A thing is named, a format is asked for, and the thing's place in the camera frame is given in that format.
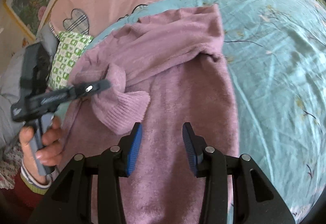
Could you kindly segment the red sleeve left forearm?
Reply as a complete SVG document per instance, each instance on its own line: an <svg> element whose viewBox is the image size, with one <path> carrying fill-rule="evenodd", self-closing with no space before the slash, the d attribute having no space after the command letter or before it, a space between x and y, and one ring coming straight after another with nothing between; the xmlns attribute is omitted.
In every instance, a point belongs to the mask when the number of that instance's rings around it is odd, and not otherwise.
<svg viewBox="0 0 326 224"><path fill-rule="evenodd" d="M53 181L51 177L44 177L46 184L39 183L26 169L24 163L14 177L13 189L1 189L5 202L9 206L9 216L1 223L28 223L34 209L39 205Z"/></svg>

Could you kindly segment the person's left hand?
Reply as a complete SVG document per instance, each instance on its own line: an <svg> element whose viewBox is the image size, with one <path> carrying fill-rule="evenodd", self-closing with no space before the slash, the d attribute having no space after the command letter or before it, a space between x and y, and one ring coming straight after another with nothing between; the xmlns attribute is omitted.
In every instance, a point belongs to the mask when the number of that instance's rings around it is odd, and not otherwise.
<svg viewBox="0 0 326 224"><path fill-rule="evenodd" d="M23 164L28 173L41 185L49 183L47 177L41 176L38 172L36 162L44 166L58 166L62 160L63 145L61 142L63 131L61 129L60 118L54 116L52 126L48 128L42 136L44 148L38 150L35 154L30 147L30 141L34 136L32 127L24 126L19 133L19 141L23 151Z"/></svg>

